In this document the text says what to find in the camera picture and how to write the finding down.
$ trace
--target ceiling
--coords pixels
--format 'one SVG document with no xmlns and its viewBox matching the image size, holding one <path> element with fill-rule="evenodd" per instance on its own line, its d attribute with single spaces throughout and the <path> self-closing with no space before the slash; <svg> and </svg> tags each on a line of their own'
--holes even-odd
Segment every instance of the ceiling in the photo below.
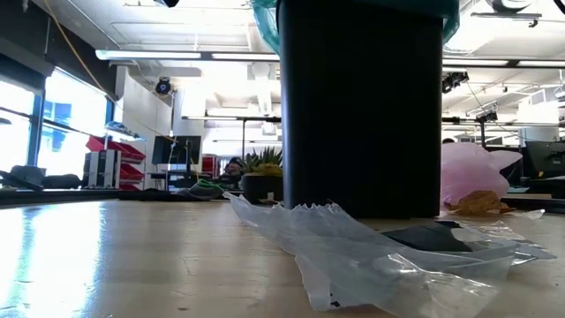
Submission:
<svg viewBox="0 0 565 318">
<path fill-rule="evenodd" d="M 33 0 L 45 8 L 45 0 Z M 153 0 L 47 0 L 59 20 L 96 49 L 165 49 L 271 52 L 261 40 L 247 0 L 181 0 L 174 9 Z M 473 18 L 492 12 L 484 0 L 461 0 L 461 28 L 445 55 L 477 58 L 565 59 L 565 15 L 553 1 L 538 0 L 521 13 L 541 13 L 532 20 Z M 202 70 L 200 80 L 226 105 L 246 105 L 257 99 L 245 63 L 183 61 L 139 62 L 134 65 L 149 83 L 173 70 Z M 468 69 L 469 84 L 443 96 L 443 112 L 465 114 L 481 104 L 498 101 L 499 111 L 516 112 L 516 101 L 540 87 L 559 85 L 557 70 Z M 179 86 L 185 81 L 172 79 Z M 273 102 L 280 101 L 280 84 L 271 80 Z"/>
</svg>

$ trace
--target black trash can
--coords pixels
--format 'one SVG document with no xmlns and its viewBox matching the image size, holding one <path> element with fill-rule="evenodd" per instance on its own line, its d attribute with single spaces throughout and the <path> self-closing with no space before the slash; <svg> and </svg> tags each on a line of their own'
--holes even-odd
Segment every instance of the black trash can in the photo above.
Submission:
<svg viewBox="0 0 565 318">
<path fill-rule="evenodd" d="M 281 0 L 284 201 L 353 217 L 439 213 L 442 20 Z"/>
</svg>

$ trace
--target clear plastic bag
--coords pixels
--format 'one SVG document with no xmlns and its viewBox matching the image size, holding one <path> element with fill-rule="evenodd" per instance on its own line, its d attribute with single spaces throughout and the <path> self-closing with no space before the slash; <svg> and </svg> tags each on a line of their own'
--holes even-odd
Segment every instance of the clear plastic bag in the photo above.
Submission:
<svg viewBox="0 0 565 318">
<path fill-rule="evenodd" d="M 492 191 L 500 198 L 510 188 L 501 169 L 521 158 L 511 151 L 489 153 L 467 142 L 441 145 L 441 205 L 456 205 L 475 191 Z"/>
<path fill-rule="evenodd" d="M 372 304 L 400 317 L 474 317 L 497 294 L 516 243 L 465 255 L 422 252 L 355 221 L 339 206 L 256 207 L 239 218 L 296 256 L 315 310 Z"/>
<path fill-rule="evenodd" d="M 425 14 L 431 17 L 442 18 L 443 43 L 456 33 L 459 28 L 459 1 L 458 0 L 357 0 L 359 2 L 381 5 L 397 10 Z M 279 54 L 279 34 L 276 25 L 277 0 L 252 0 L 253 12 L 257 27 L 265 42 Z"/>
</svg>

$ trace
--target wooden table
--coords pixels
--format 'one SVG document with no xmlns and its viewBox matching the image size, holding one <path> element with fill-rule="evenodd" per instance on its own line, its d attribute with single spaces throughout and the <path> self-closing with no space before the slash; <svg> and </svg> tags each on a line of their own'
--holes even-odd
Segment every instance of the wooden table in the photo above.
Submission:
<svg viewBox="0 0 565 318">
<path fill-rule="evenodd" d="M 565 217 L 511 225 L 560 259 L 512 269 L 480 317 L 563 317 Z M 0 238 L 0 317 L 391 317 L 375 307 L 314 312 L 294 258 L 227 202 L 4 209 Z"/>
</svg>

